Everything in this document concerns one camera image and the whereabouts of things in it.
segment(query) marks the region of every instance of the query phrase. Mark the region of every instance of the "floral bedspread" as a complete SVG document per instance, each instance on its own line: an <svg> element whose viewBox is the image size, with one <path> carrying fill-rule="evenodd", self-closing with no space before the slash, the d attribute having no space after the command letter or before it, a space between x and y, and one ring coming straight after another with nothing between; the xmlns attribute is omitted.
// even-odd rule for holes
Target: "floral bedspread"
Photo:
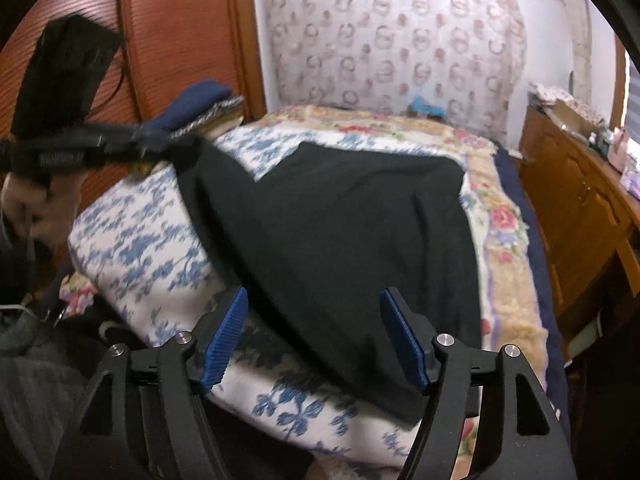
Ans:
<svg viewBox="0 0 640 480"><path fill-rule="evenodd" d="M517 344L544 384L546 330L526 256L527 226L502 192L494 146L431 121L315 107L270 114L216 144L258 180L303 141L448 156L466 169L460 200L478 256L483 347ZM171 168L114 186L79 216L69 245L78 270L152 346L192 329L225 288L196 238ZM251 315L210 398L265 433L312 450L332 480L395 479L417 431L330 384ZM465 423L454 478L468 473L477 422Z"/></svg>

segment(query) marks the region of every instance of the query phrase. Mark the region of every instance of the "black garment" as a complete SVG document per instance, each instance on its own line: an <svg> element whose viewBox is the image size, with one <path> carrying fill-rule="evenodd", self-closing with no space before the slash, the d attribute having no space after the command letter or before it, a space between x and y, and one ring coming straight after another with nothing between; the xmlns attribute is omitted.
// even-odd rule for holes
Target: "black garment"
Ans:
<svg viewBox="0 0 640 480"><path fill-rule="evenodd" d="M476 255L452 160L303 143L256 183L208 147L195 173L178 170L178 182L210 258L220 254L215 218L250 298L268 299L260 313L276 312L286 322L277 330L358 396L411 424L423 414L380 319L388 286L437 330L480 348Z"/></svg>

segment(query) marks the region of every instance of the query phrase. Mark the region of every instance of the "hand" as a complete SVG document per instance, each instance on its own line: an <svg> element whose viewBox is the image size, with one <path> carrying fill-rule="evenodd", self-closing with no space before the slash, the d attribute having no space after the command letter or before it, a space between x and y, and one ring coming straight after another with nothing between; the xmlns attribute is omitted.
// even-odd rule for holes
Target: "hand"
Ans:
<svg viewBox="0 0 640 480"><path fill-rule="evenodd" d="M2 186L2 211L17 235L40 240L52 250L64 243L71 232L86 173L51 177L49 189L9 173ZM27 213L33 221L27 232Z"/></svg>

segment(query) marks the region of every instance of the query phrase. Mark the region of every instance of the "gray fabric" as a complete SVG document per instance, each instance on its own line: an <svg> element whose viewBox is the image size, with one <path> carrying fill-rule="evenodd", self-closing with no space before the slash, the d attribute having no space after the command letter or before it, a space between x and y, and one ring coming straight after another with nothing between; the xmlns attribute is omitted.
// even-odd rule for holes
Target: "gray fabric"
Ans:
<svg viewBox="0 0 640 480"><path fill-rule="evenodd" d="M49 477L86 380L65 365L0 358L0 412L15 448L38 478Z"/></svg>
<svg viewBox="0 0 640 480"><path fill-rule="evenodd" d="M33 316L21 314L15 322L6 323L9 316L0 314L0 356L17 356L33 344L40 322Z"/></svg>
<svg viewBox="0 0 640 480"><path fill-rule="evenodd" d="M25 356L0 358L0 416L37 478L49 477L66 424L88 382L79 369L91 374L103 352L87 338L43 330Z"/></svg>

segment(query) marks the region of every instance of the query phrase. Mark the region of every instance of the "white wall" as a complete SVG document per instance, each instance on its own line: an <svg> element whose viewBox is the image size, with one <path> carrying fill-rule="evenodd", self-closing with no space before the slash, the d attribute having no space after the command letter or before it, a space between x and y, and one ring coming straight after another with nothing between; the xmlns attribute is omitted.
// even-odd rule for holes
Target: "white wall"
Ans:
<svg viewBox="0 0 640 480"><path fill-rule="evenodd" d="M258 39L262 61L267 110L278 108L277 83L273 71L271 45L264 19L264 0L257 4ZM530 82L567 89L573 69L572 40L561 0L518 0L527 29L526 64L510 99L507 122L508 148L517 149L527 111Z"/></svg>
<svg viewBox="0 0 640 480"><path fill-rule="evenodd" d="M517 149L527 112L529 83L568 89L574 67L569 23L561 0L518 0L527 29L527 61L509 102L507 144Z"/></svg>
<svg viewBox="0 0 640 480"><path fill-rule="evenodd" d="M616 91L616 35L598 8L589 1L591 15L591 107L607 123Z"/></svg>

